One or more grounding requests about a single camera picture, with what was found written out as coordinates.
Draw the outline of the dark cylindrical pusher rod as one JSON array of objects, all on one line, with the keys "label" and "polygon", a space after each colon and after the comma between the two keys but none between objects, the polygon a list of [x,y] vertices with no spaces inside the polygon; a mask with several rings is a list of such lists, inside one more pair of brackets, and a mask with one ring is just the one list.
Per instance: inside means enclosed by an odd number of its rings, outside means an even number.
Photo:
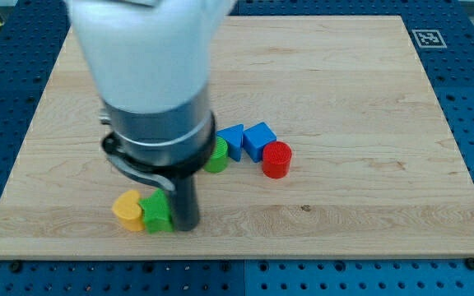
[{"label": "dark cylindrical pusher rod", "polygon": [[170,194],[170,209],[174,228],[191,231],[200,220],[195,178],[193,175],[175,178],[173,184],[175,190]]}]

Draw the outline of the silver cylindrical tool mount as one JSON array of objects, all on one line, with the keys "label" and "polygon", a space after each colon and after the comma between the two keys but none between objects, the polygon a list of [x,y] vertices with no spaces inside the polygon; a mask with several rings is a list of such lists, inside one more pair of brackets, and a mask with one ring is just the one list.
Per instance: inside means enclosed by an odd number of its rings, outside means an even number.
[{"label": "silver cylindrical tool mount", "polygon": [[157,112],[127,111],[106,103],[100,120],[111,133],[102,141],[107,160],[126,177],[168,192],[190,178],[209,158],[216,121],[209,86],[181,104]]}]

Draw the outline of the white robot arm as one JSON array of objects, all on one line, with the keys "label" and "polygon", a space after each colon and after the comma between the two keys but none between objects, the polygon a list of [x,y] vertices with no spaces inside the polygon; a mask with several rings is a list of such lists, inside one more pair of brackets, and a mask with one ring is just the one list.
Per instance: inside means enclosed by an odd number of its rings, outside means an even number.
[{"label": "white robot arm", "polygon": [[234,0],[71,0],[67,14],[104,107],[108,161],[164,191],[174,227],[199,222],[194,175],[216,145],[211,41]]}]

